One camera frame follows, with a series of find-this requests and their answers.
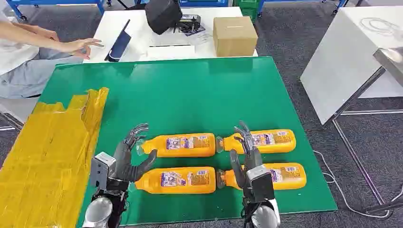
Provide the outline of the person's left hand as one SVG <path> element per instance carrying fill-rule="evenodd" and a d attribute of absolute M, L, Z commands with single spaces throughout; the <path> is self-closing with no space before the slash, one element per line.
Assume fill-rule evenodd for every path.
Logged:
<path fill-rule="evenodd" d="M 43 37 L 46 37 L 46 38 L 49 38 L 49 39 L 52 39 L 55 41 L 59 41 L 58 35 L 55 31 L 39 27 L 36 33 Z"/>

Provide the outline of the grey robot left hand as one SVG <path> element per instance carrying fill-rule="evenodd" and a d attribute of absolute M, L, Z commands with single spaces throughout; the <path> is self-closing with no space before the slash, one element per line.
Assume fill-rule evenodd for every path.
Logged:
<path fill-rule="evenodd" d="M 140 135 L 140 132 L 147 131 L 149 129 L 148 123 L 141 123 L 132 128 L 127 136 L 117 145 L 114 158 L 116 159 L 116 169 L 111 175 L 112 178 L 121 180 L 136 182 L 147 173 L 154 165 L 157 158 L 157 150 L 153 149 L 146 160 L 139 165 L 131 164 L 132 149 L 140 139 L 144 139 L 144 135 Z"/>

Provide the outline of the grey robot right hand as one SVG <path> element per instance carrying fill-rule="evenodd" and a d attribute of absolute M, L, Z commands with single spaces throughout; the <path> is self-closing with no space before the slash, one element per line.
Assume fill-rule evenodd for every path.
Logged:
<path fill-rule="evenodd" d="M 241 168 L 238 154 L 235 149 L 230 150 L 230 163 L 234 171 L 237 185 L 243 189 L 248 184 L 246 172 L 262 165 L 262 157 L 258 148 L 254 145 L 254 140 L 248 126 L 240 120 L 241 128 L 234 126 L 234 131 L 241 137 L 234 136 L 242 145 L 245 159 L 244 170 Z"/>

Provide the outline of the person's right hand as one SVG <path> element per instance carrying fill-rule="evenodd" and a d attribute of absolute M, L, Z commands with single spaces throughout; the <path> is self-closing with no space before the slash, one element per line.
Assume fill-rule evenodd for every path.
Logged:
<path fill-rule="evenodd" d="M 91 46 L 104 47 L 102 41 L 94 38 L 79 39 L 72 42 L 63 42 L 59 51 L 69 53 L 83 59 L 90 59 Z"/>

